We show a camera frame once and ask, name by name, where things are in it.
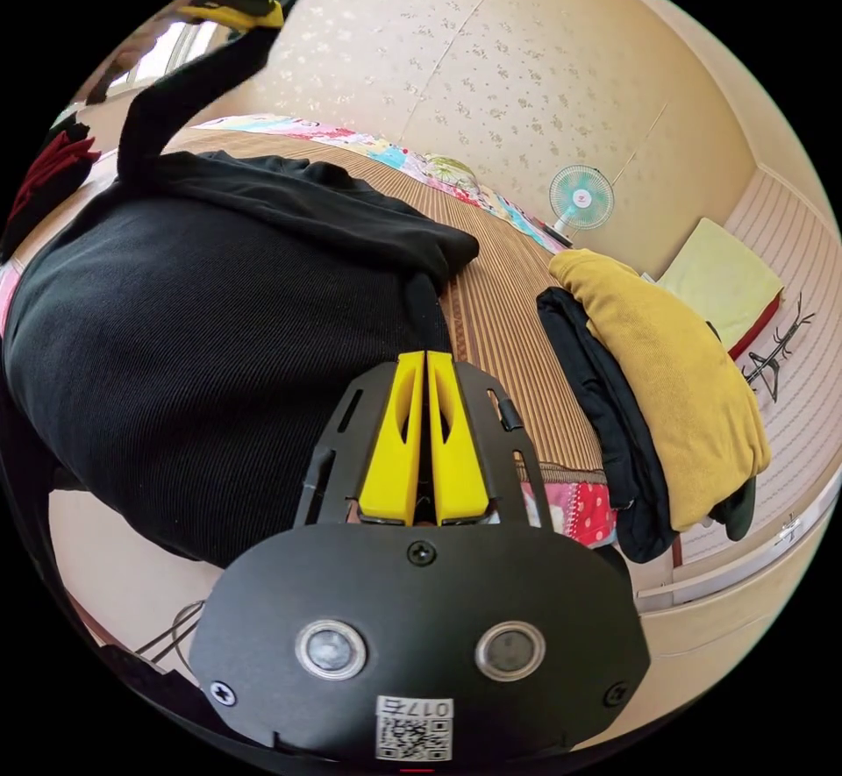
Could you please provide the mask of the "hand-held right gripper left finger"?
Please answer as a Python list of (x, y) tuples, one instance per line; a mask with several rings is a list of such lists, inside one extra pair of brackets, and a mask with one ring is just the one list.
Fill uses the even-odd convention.
[(425, 402), (425, 353), (392, 366), (382, 419), (358, 498), (364, 523), (411, 523), (417, 504)]

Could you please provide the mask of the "person's left hand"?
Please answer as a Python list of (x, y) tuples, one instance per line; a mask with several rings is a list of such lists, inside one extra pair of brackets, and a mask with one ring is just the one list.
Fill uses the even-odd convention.
[(85, 105), (104, 103), (111, 85), (129, 72), (145, 55), (145, 46), (139, 41), (127, 41), (111, 58), (104, 62), (80, 88), (75, 100)]

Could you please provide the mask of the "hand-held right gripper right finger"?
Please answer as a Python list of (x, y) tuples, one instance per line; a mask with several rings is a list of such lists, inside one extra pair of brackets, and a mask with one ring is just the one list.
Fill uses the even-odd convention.
[(426, 353), (430, 460), (436, 521), (482, 519), (489, 496), (453, 357)]

